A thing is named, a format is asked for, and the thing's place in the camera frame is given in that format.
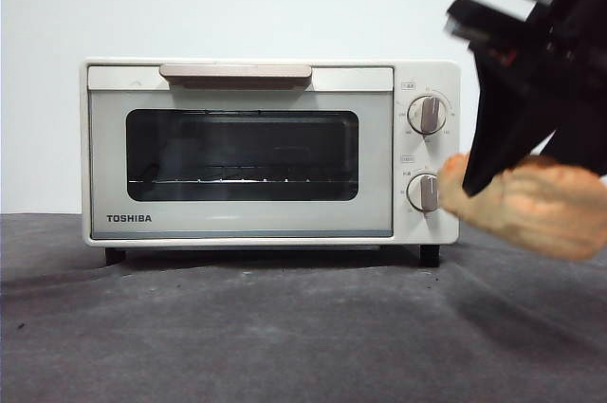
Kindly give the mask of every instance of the timer knob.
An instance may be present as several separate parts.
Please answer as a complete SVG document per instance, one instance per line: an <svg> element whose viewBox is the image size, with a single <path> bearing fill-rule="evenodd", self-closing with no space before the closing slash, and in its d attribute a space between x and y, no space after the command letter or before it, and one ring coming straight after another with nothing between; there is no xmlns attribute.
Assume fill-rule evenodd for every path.
<svg viewBox="0 0 607 403"><path fill-rule="evenodd" d="M407 119L417 133L434 134L445 125L445 104L435 95L420 97L409 106Z"/></svg>
<svg viewBox="0 0 607 403"><path fill-rule="evenodd" d="M412 206L419 211L429 212L438 209L438 180L434 174L420 174L409 182L407 197Z"/></svg>

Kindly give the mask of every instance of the oven foot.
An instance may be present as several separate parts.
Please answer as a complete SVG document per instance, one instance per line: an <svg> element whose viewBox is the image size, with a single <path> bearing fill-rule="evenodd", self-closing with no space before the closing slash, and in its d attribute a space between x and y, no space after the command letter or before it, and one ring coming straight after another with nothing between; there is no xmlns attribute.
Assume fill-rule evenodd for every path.
<svg viewBox="0 0 607 403"><path fill-rule="evenodd" d="M105 265L112 266L114 264L121 263L126 259L126 251L117 248L106 248L105 249Z"/></svg>
<svg viewBox="0 0 607 403"><path fill-rule="evenodd" d="M420 267L439 267L440 266L440 245L420 245L419 246L419 266Z"/></svg>

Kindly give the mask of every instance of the oven door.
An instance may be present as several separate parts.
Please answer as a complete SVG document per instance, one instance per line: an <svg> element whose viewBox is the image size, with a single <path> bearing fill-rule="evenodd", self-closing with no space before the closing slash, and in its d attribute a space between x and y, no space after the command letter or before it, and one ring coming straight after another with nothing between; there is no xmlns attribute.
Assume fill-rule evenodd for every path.
<svg viewBox="0 0 607 403"><path fill-rule="evenodd" d="M310 73L90 67L91 237L391 236L393 70Z"/></svg>

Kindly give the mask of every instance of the oven door handle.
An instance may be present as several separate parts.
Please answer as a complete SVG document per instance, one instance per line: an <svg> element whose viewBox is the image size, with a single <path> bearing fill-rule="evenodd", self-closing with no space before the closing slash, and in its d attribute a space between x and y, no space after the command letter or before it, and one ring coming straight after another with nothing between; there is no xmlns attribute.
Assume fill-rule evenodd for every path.
<svg viewBox="0 0 607 403"><path fill-rule="evenodd" d="M186 88L286 89L312 80L312 67L303 64L162 64L159 73Z"/></svg>

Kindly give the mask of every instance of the control panel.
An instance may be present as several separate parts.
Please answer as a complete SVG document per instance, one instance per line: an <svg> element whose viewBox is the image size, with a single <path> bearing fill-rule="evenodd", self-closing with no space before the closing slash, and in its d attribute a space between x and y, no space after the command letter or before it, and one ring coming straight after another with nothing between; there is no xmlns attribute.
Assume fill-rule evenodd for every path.
<svg viewBox="0 0 607 403"><path fill-rule="evenodd" d="M422 62L395 71L395 238L451 243L458 222L440 208L437 173L459 152L459 68Z"/></svg>

